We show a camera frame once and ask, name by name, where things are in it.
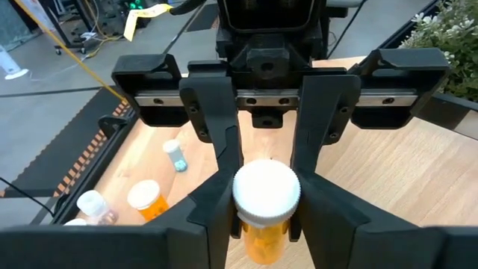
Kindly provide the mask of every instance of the cable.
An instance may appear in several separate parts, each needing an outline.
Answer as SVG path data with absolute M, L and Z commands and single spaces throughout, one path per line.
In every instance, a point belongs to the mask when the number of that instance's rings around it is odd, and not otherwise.
M 18 191 L 19 193 L 21 193 L 23 196 L 29 198 L 30 200 L 34 201 L 35 203 L 37 203 L 38 205 L 40 205 L 41 207 L 43 207 L 45 210 L 47 210 L 48 213 L 50 213 L 50 215 L 52 217 L 55 216 L 55 214 L 53 214 L 53 211 L 48 208 L 46 205 L 43 205 L 40 201 L 36 200 L 35 198 L 33 198 L 30 194 L 27 194 L 26 192 L 20 190 L 19 188 L 17 188 L 15 185 L 9 183 L 7 180 L 3 179 L 2 177 L 0 177 L 0 181 L 2 181 L 3 183 L 5 183 L 6 185 L 8 185 L 9 187 L 12 187 L 12 189 L 14 189 L 15 191 Z
M 349 27 L 352 25 L 353 21 L 356 19 L 357 15 L 359 14 L 361 8 L 364 6 L 366 1 L 367 0 L 363 0 L 360 3 L 360 5 L 357 7 L 357 11 L 353 14 L 352 19 L 350 19 L 350 21 L 347 24 L 347 26 L 345 27 L 344 31 L 342 32 L 340 37 L 337 39 L 337 42 L 335 43 L 335 46 L 330 50 L 329 54 L 326 57 L 327 59 L 329 59 L 330 56 L 332 56 L 332 53 L 334 53 L 335 49 L 338 47 L 338 44 L 342 41 L 342 38 L 344 38 L 345 33 L 347 32 L 347 30 L 349 30 Z
M 105 33 L 101 30 L 101 28 L 100 28 L 99 25 L 98 25 L 98 21 L 99 21 L 99 7 L 98 7 L 98 4 L 96 3 L 95 0 L 92 0 L 92 1 L 93 1 L 93 4 L 95 5 L 96 14 L 95 14 L 95 12 L 93 11 L 93 9 L 92 9 L 92 7 L 91 7 L 89 1 L 85 1 L 85 4 L 86 4 L 88 10 L 90 11 L 91 16 L 95 18 L 95 28 L 96 28 L 96 30 L 98 30 L 98 32 L 105 38 L 105 39 L 104 39 L 105 41 L 107 41 L 107 40 L 114 40 L 114 41 L 116 41 L 116 40 L 120 39 L 121 36 L 119 36 L 119 37 L 109 37 L 107 34 L 105 34 Z
M 206 0 L 186 0 L 183 1 L 179 6 L 171 8 L 170 14 L 174 16 L 186 14 L 193 11 L 204 3 L 206 3 Z
M 329 34 L 331 34 L 332 37 L 334 37 L 334 41 L 332 41 L 331 43 L 329 42 L 329 46 L 333 46 L 337 42 L 337 36 L 335 35 L 333 31 L 329 31 Z
M 88 68 L 83 62 L 78 58 L 71 50 L 69 50 L 65 44 L 63 44 L 58 37 L 55 36 L 55 34 L 48 29 L 39 19 L 35 17 L 35 15 L 23 4 L 21 0 L 15 0 L 15 2 L 25 11 L 25 13 L 31 17 L 32 20 L 36 22 L 36 24 L 43 30 L 43 32 L 47 33 L 73 60 L 75 60 L 81 68 L 84 69 L 88 74 L 90 74 L 95 80 L 98 81 L 106 90 L 109 90 L 113 95 L 115 95 L 118 99 L 121 101 L 126 101 L 125 97 L 121 96 L 119 93 L 117 93 L 115 90 L 113 90 L 112 87 L 110 87 L 108 84 L 106 84 L 97 74 L 95 74 L 90 68 Z
M 86 60 L 87 58 L 89 58 L 88 55 L 87 55 L 87 56 L 84 56 L 84 57 L 81 59 L 81 62 L 83 62 L 83 61 Z M 60 70 L 60 71 L 58 71 L 58 72 L 54 72 L 53 74 L 50 74 L 50 75 L 46 76 L 45 78 L 32 78 L 33 72 L 30 71 L 30 80 L 32 80 L 32 81 L 45 81 L 45 80 L 47 80 L 47 79 L 50 79 L 50 78 L 55 77 L 56 75 L 60 75 L 62 72 L 65 72 L 65 71 L 68 71 L 68 70 L 70 70 L 70 69 L 73 69 L 73 68 L 75 68 L 75 67 L 77 67 L 77 66 L 78 66 L 78 64 L 73 64 L 73 65 L 70 66 L 70 67 L 64 68 L 64 69 L 62 69 L 62 70 Z

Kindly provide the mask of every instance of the black cable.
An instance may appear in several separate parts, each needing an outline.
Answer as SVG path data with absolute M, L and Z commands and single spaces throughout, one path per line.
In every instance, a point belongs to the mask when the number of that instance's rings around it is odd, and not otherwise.
M 168 44 L 168 46 L 164 49 L 163 51 L 163 54 L 167 54 L 168 52 L 170 52 L 171 48 L 174 46 L 174 44 L 176 44 L 176 41 L 178 41 L 179 37 L 184 33 L 184 31 L 186 31 L 187 27 L 189 27 L 189 25 L 191 24 L 191 22 L 193 21 L 193 19 L 196 18 L 196 15 L 198 14 L 198 12 L 201 11 L 201 6 L 199 6 L 196 11 L 194 11 L 193 15 L 191 17 L 189 17 L 189 19 L 187 20 L 187 22 L 182 26 L 181 30 L 179 30 L 178 34 L 173 38 L 173 40 L 171 40 L 171 42 Z
M 327 59 L 329 59 L 330 56 L 332 56 L 332 53 L 334 53 L 335 49 L 338 47 L 338 44 L 342 41 L 342 38 L 344 38 L 345 33 L 347 32 L 347 30 L 349 30 L 350 26 L 352 25 L 353 21 L 356 19 L 357 15 L 359 14 L 361 8 L 364 6 L 366 1 L 367 0 L 363 0 L 360 3 L 360 5 L 357 7 L 357 11 L 353 14 L 352 19 L 350 19 L 350 21 L 347 24 L 347 26 L 345 27 L 344 31 L 342 32 L 342 34 L 338 38 L 337 42 L 335 43 L 335 46 L 330 50 L 329 54 L 326 57 Z
M 5 183 L 6 185 L 12 187 L 15 191 L 18 191 L 20 192 L 21 194 L 23 194 L 23 196 L 29 198 L 30 200 L 34 201 L 35 203 L 39 204 L 41 207 L 43 207 L 45 210 L 47 210 L 48 213 L 50 213 L 50 215 L 52 217 L 54 217 L 55 215 L 53 214 L 53 211 L 50 210 L 50 208 L 48 208 L 46 205 L 43 205 L 40 201 L 36 200 L 35 198 L 33 198 L 30 194 L 27 194 L 26 192 L 20 190 L 19 188 L 17 188 L 15 185 L 9 183 L 7 180 L 3 179 L 2 177 L 0 177 L 0 181 L 2 181 L 3 183 Z
M 193 11 L 195 8 L 206 3 L 206 0 L 186 0 L 179 6 L 170 9 L 171 15 L 182 15 Z

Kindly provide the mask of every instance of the orange pill bottle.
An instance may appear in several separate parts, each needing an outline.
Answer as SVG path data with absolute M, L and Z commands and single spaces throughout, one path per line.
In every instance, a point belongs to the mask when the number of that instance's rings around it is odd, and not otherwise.
M 134 185 L 128 193 L 128 203 L 146 221 L 155 219 L 170 208 L 161 194 L 159 184 L 154 180 L 143 180 Z
M 255 160 L 236 173 L 232 195 L 242 220 L 247 255 L 260 265 L 270 265 L 282 256 L 289 218 L 300 199 L 295 172 L 274 160 Z

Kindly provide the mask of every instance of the yellow tag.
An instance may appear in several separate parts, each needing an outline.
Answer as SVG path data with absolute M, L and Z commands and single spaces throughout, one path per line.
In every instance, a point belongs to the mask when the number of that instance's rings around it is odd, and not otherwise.
M 155 4 L 143 10 L 130 10 L 126 20 L 125 32 L 123 36 L 129 41 L 133 41 L 134 30 L 136 29 L 137 18 L 154 18 L 171 9 L 168 4 Z

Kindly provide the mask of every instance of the yellow cable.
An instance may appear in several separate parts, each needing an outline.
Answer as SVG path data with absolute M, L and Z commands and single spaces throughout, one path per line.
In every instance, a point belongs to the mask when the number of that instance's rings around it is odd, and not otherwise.
M 106 84 L 103 80 L 101 80 L 100 77 L 98 77 L 97 74 L 95 74 L 90 68 L 88 68 L 83 62 L 80 60 L 80 58 L 76 57 L 76 55 L 70 51 L 59 39 L 58 37 L 53 34 L 50 29 L 48 29 L 39 19 L 37 19 L 33 13 L 23 4 L 22 1 L 20 0 L 15 0 L 15 2 L 31 17 L 32 20 L 36 22 L 36 24 L 43 30 L 43 32 L 46 32 L 73 60 L 75 60 L 78 65 L 84 69 L 88 74 L 90 74 L 92 77 L 95 78 L 106 90 L 109 90 L 113 95 L 121 99 L 122 101 L 126 101 L 125 97 L 121 96 L 119 93 L 117 93 L 113 88 L 111 88 L 108 84 Z

